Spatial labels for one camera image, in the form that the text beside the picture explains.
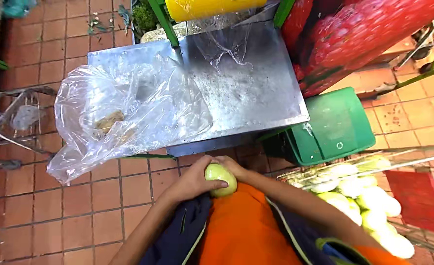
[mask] tile floor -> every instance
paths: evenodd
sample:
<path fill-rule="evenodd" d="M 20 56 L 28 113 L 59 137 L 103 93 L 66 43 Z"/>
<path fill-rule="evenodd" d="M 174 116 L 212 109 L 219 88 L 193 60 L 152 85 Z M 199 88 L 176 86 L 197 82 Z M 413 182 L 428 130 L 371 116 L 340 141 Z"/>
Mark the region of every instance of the tile floor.
<path fill-rule="evenodd" d="M 24 19 L 10 20 L 0 43 L 0 58 L 12 66 L 0 75 L 0 91 L 47 84 L 58 89 L 69 71 L 86 63 L 86 54 L 130 45 L 119 4 L 127 0 L 47 0 Z M 111 31 L 87 34 L 93 12 Z M 399 80 L 418 74 L 409 62 L 396 75 Z M 391 80 L 382 70 L 357 72 L 337 86 L 362 89 L 374 79 Z M 53 98 L 40 98 L 51 106 Z M 0 102 L 4 110 L 8 101 Z M 375 148 L 434 144 L 434 77 L 387 94 L 363 105 L 376 135 Z M 32 144 L 49 151 L 62 146 L 56 133 L 53 108 L 40 124 L 48 133 Z M 282 159 L 267 158 L 260 146 L 209 152 L 229 155 L 244 166 L 267 175 L 293 167 Z M 106 265 L 147 213 L 153 202 L 203 154 L 173 159 L 114 159 L 62 187 L 45 172 L 46 156 L 8 145 L 1 159 L 19 159 L 25 166 L 0 170 L 0 261 L 10 265 Z M 389 190 L 388 182 L 381 182 Z M 430 252 L 418 251 L 416 264 L 432 261 Z"/>

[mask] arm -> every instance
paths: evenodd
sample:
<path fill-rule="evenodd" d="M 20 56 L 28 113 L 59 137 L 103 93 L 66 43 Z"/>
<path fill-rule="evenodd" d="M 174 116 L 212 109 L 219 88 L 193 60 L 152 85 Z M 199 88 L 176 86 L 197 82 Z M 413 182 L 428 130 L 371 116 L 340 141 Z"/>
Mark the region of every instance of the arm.
<path fill-rule="evenodd" d="M 230 170 L 238 181 L 255 187 L 305 219 L 322 225 L 326 232 L 338 239 L 351 245 L 383 249 L 348 216 L 317 196 L 254 171 L 246 170 L 229 157 L 216 157 L 215 159 Z"/>
<path fill-rule="evenodd" d="M 206 181 L 204 170 L 213 158 L 203 156 L 189 170 L 173 183 L 153 205 L 143 220 L 120 247 L 109 265 L 135 265 L 143 257 L 149 245 L 154 242 L 169 214 L 182 201 L 202 193 L 228 187 L 225 181 Z"/>

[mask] person's left hand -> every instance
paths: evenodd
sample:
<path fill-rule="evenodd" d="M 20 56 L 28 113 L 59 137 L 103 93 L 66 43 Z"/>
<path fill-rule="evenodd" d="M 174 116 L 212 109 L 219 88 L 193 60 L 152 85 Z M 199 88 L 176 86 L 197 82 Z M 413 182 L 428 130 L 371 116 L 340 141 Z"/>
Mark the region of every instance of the person's left hand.
<path fill-rule="evenodd" d="M 193 199 L 204 192 L 226 188 L 228 183 L 221 180 L 206 180 L 204 171 L 214 158 L 205 155 L 196 161 L 165 193 L 176 202 Z"/>

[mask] orange shirt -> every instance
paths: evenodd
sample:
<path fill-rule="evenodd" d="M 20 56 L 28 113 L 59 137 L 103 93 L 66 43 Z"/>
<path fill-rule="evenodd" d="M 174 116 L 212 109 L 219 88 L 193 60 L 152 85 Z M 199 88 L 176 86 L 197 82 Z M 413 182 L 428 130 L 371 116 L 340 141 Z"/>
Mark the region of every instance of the orange shirt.
<path fill-rule="evenodd" d="M 301 264 L 264 194 L 238 183 L 232 196 L 215 198 L 203 237 L 203 265 Z M 403 259 L 370 247 L 355 247 L 373 265 L 408 265 Z"/>

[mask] hand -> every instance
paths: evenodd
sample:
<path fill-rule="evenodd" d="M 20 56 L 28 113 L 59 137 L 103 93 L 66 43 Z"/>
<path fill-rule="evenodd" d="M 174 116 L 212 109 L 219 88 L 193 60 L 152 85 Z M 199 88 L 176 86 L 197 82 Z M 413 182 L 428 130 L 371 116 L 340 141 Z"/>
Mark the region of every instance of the hand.
<path fill-rule="evenodd" d="M 214 158 L 205 155 L 196 161 L 184 175 L 172 184 L 165 193 L 176 202 L 193 199 L 204 192 L 226 188 L 228 183 L 221 180 L 206 180 L 204 171 Z"/>
<path fill-rule="evenodd" d="M 243 181 L 248 176 L 248 170 L 240 166 L 235 160 L 228 156 L 215 157 L 214 160 L 224 166 L 239 181 Z"/>

